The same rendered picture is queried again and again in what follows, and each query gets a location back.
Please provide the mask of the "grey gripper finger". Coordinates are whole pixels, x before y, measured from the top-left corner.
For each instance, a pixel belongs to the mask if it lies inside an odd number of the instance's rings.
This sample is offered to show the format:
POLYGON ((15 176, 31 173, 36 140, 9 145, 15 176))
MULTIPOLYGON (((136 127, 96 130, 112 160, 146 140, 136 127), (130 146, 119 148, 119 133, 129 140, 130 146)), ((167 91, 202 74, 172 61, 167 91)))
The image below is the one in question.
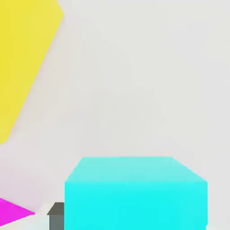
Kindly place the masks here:
POLYGON ((45 203, 37 214, 35 230, 64 230, 64 202, 45 203))

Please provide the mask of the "small cyan cube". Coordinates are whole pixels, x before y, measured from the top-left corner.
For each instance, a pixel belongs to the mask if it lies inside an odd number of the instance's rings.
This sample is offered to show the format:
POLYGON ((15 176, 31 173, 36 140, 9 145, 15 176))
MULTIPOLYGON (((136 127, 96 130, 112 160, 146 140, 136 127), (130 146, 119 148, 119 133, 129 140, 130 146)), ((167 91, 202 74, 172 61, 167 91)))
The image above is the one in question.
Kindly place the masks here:
POLYGON ((65 181, 64 230, 207 226, 207 181, 172 157, 84 157, 65 181))

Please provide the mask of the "small magenta cube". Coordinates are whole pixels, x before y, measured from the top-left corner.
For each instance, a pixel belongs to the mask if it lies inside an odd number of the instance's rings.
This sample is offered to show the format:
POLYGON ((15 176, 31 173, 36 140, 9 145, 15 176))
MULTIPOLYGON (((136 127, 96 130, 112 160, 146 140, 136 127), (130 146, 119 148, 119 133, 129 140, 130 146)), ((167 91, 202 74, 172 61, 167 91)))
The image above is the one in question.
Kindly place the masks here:
POLYGON ((31 215, 35 215, 35 212, 0 198, 0 226, 31 215))

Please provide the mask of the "large yellow box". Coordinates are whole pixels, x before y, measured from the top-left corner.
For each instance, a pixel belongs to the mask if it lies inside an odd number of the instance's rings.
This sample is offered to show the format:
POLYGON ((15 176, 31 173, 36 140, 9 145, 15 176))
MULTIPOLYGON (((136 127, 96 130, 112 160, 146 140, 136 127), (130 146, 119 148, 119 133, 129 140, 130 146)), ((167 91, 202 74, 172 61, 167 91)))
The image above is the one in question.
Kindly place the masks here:
POLYGON ((0 144, 13 129, 62 18, 58 0, 0 0, 0 144))

